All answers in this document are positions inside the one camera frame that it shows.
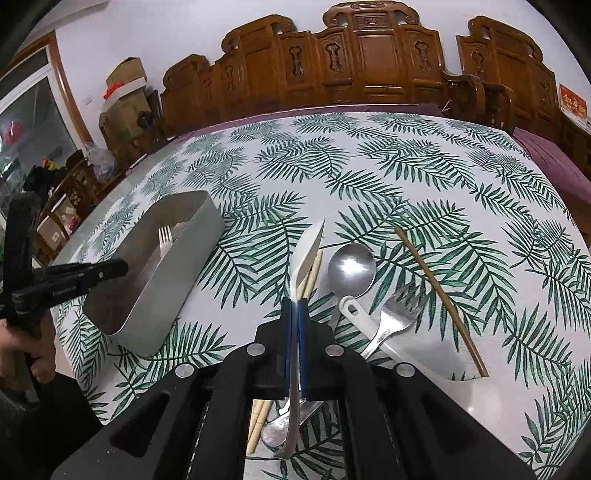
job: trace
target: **purple cloth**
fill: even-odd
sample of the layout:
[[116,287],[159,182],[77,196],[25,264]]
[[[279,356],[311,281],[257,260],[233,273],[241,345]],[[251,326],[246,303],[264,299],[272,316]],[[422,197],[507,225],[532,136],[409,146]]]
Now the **purple cloth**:
[[591,205],[591,181],[558,145],[521,128],[515,129],[513,139],[530,154],[554,187]]
[[218,132],[225,128],[236,128],[254,122],[264,122],[266,120],[276,120],[278,118],[289,118],[299,115],[314,115],[315,113],[333,113],[333,112],[388,112],[388,113],[417,113],[419,115],[444,116],[441,109],[435,103],[419,103],[416,105],[395,105],[393,103],[364,103],[354,104],[346,103],[343,105],[311,106],[306,108],[294,108],[293,110],[284,110],[281,112],[262,113],[260,115],[247,116],[230,120],[222,124],[211,125],[210,127],[200,128],[194,132],[184,134],[180,139],[186,140],[191,137]]

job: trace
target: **plastic bag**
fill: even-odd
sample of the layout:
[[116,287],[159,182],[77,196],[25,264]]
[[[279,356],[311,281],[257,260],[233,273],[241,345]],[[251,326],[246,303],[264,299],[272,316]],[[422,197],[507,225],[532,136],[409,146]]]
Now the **plastic bag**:
[[85,143],[84,146],[88,150],[88,162],[95,171],[96,179],[101,183],[107,183],[117,173],[115,157],[109,150],[94,143]]

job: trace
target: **metal spoon handle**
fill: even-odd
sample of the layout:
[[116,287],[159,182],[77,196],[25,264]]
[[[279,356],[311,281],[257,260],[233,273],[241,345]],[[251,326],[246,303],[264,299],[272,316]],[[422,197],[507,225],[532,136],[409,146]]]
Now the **metal spoon handle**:
[[[300,426],[308,420],[324,401],[303,401],[300,403]],[[279,447],[287,438],[287,429],[290,423],[290,413],[284,413],[275,420],[265,425],[261,433],[261,440],[268,447]]]

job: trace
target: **cardboard box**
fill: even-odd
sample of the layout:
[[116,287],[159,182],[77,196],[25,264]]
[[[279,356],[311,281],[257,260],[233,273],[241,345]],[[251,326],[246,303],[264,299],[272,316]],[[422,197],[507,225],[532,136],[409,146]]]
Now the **cardboard box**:
[[139,112],[149,112],[145,80],[136,79],[118,88],[107,99],[99,117],[99,128],[107,145],[117,145],[144,133],[137,124]]
[[111,87],[115,83],[126,84],[142,77],[144,80],[148,79],[142,61],[136,57],[129,57],[119,63],[113,73],[107,77],[107,86]]
[[[76,213],[74,206],[66,194],[61,197],[51,211],[57,215],[62,225],[68,225]],[[43,219],[37,228],[37,232],[39,232],[43,240],[45,240],[49,248],[53,251],[57,251],[60,246],[64,247],[67,243],[66,237],[64,237],[60,228],[49,217]]]

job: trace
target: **bamboo chopstick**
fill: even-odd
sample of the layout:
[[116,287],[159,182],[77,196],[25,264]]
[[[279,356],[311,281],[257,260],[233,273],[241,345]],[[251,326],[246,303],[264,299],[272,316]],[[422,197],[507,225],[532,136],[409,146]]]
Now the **bamboo chopstick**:
[[252,455],[253,453],[255,453],[256,444],[258,443],[258,439],[261,436],[261,430],[265,425],[267,417],[269,416],[271,405],[273,405],[272,400],[260,400],[260,402],[262,403],[261,412],[259,413],[256,419],[252,435],[248,439],[248,445],[246,446],[247,455]]
[[484,362],[482,361],[482,357],[480,356],[480,353],[478,353],[478,349],[476,348],[476,345],[474,345],[474,342],[472,341],[472,338],[470,337],[470,333],[468,333],[468,331],[466,330],[466,326],[460,320],[460,316],[457,314],[457,310],[454,307],[452,301],[447,296],[447,293],[445,293],[445,290],[443,290],[443,288],[441,287],[441,284],[437,281],[437,279],[435,278],[435,275],[433,275],[433,272],[431,272],[431,269],[425,263],[425,261],[423,260],[421,255],[417,252],[417,249],[414,248],[414,245],[407,238],[404,231],[399,226],[394,226],[394,231],[398,234],[398,236],[400,237],[400,240],[402,240],[402,243],[407,246],[407,248],[409,249],[409,251],[413,255],[414,259],[418,262],[419,266],[423,269],[423,271],[425,272],[425,275],[429,279],[429,282],[431,282],[431,285],[433,286],[433,288],[435,289],[435,291],[439,295],[439,298],[441,299],[441,301],[445,305],[445,308],[449,312],[449,315],[452,317],[454,325],[456,326],[456,328],[460,332],[460,335],[462,336],[462,340],[464,340],[464,343],[466,344],[466,347],[468,348],[468,351],[470,352],[470,355],[472,356],[472,359],[474,360],[474,363],[476,364],[476,368],[478,369],[478,373],[480,373],[481,377],[488,377],[489,374],[488,374],[488,371],[486,370]]
[[[318,272],[320,270],[321,263],[322,250],[318,250],[316,252],[316,256],[314,257],[312,268],[302,283],[300,283],[297,287],[296,295],[298,299],[310,298],[312,290],[314,290],[314,286],[316,285],[316,279],[318,278]],[[249,424],[248,444],[246,446],[247,455],[252,455],[256,449],[259,437],[261,436],[261,430],[265,426],[265,422],[269,416],[269,411],[272,404],[272,400],[254,400],[252,402],[251,422]]]
[[318,271],[320,270],[320,264],[322,263],[322,250],[318,250],[316,256],[314,257],[314,263],[312,264],[312,269],[310,270],[310,274],[308,275],[308,280],[306,282],[306,289],[304,290],[303,295],[301,298],[309,299],[310,295],[312,294],[312,290],[314,290],[314,286],[316,285],[316,279],[318,278]]
[[248,425],[248,438],[251,437],[252,431],[255,427],[256,420],[261,412],[261,407],[263,404],[263,400],[253,400],[252,401],[252,410],[251,410],[251,422]]

